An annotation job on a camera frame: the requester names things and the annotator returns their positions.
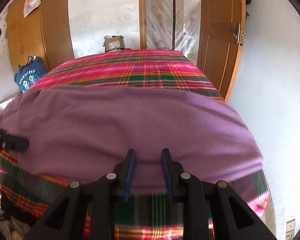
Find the door handle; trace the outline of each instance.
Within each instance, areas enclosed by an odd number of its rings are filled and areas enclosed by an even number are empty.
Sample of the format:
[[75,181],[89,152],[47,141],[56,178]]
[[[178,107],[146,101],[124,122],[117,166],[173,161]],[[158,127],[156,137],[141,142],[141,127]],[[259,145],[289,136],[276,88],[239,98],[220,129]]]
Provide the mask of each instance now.
[[237,24],[237,28],[232,28],[233,31],[235,31],[236,33],[232,34],[232,36],[235,37],[235,44],[239,44],[240,41],[240,33],[241,33],[241,23]]

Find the wall outlet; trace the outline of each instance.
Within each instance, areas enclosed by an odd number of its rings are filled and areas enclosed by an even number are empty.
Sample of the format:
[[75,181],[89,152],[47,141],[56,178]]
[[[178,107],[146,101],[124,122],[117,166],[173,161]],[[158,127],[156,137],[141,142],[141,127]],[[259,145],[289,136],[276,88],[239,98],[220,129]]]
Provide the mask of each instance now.
[[295,227],[296,227],[295,220],[291,220],[287,222],[286,240],[291,240],[294,237]]
[[286,240],[291,240],[294,237],[294,229],[286,232]]

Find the plastic sheet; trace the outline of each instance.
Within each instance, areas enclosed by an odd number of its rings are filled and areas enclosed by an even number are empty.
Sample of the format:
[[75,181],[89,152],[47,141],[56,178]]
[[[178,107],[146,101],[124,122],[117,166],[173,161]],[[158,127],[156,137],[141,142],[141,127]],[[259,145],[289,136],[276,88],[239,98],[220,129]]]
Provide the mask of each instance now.
[[26,17],[34,9],[36,9],[41,3],[41,0],[26,0],[25,6],[23,8],[23,15]]
[[200,36],[201,0],[176,0],[173,39],[173,0],[146,0],[147,48],[181,51],[196,64]]

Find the bed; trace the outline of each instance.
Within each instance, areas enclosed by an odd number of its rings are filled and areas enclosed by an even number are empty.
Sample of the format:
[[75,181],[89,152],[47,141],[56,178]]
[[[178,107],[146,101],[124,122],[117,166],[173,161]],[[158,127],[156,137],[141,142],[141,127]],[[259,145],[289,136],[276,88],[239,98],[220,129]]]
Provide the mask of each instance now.
[[[74,59],[47,73],[30,90],[61,84],[181,89],[224,101],[181,52],[170,50],[121,50]],[[49,174],[34,176],[10,158],[7,151],[0,151],[2,191],[13,205],[36,217],[45,212],[70,182]],[[269,191],[262,170],[232,181],[230,185],[257,215],[263,214]],[[182,204],[170,203],[163,194],[135,195],[125,205],[116,203],[116,239],[181,238],[182,210]],[[208,215],[209,228],[212,228],[211,215]],[[85,236],[89,235],[89,226],[88,213]]]

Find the black bar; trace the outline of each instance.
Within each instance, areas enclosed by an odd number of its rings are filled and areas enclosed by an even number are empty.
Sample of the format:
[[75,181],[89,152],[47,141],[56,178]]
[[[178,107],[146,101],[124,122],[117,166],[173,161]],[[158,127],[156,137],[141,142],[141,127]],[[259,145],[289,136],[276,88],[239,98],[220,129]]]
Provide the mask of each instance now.
[[172,50],[175,48],[176,39],[176,0],[172,0]]
[[184,234],[186,240],[209,239],[208,217],[205,210],[205,197],[201,181],[191,176],[189,179],[181,178],[188,188],[188,196],[184,210]]
[[111,182],[106,175],[98,180],[94,188],[92,212],[90,223],[90,240],[114,239],[114,227],[111,208],[111,186],[117,182],[118,177]]

